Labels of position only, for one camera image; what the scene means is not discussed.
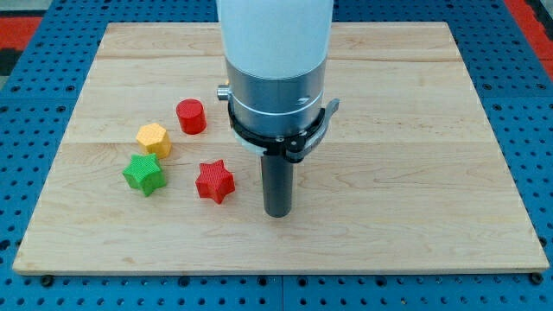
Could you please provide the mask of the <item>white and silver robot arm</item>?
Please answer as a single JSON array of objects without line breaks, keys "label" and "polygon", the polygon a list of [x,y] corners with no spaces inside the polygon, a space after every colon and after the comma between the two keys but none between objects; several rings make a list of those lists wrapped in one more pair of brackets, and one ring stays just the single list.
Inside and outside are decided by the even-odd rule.
[{"label": "white and silver robot arm", "polygon": [[317,118],[333,0],[218,0],[237,124],[293,136]]}]

